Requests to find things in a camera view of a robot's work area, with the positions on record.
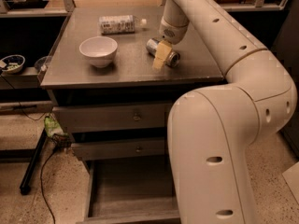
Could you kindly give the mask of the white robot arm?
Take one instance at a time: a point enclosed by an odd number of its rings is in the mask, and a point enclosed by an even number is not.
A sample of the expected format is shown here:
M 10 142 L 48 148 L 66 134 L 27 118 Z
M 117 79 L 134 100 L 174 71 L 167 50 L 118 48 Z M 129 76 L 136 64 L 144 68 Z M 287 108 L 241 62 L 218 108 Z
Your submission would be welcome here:
M 291 119 L 297 89 L 274 54 L 214 0 L 166 0 L 159 32 L 172 44 L 193 27 L 225 84 L 173 104 L 167 138 L 181 224 L 258 224 L 246 147 Z

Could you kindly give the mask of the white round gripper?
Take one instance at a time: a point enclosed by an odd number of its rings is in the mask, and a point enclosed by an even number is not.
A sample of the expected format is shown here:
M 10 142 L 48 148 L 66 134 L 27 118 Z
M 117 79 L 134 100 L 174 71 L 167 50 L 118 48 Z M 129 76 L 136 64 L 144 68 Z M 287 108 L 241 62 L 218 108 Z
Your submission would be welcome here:
M 174 26 L 168 23 L 164 18 L 161 19 L 159 33 L 165 40 L 162 40 L 157 46 L 152 66 L 155 70 L 161 70 L 163 68 L 169 54 L 172 51 L 171 44 L 178 44 L 184 38 L 187 30 L 187 25 Z

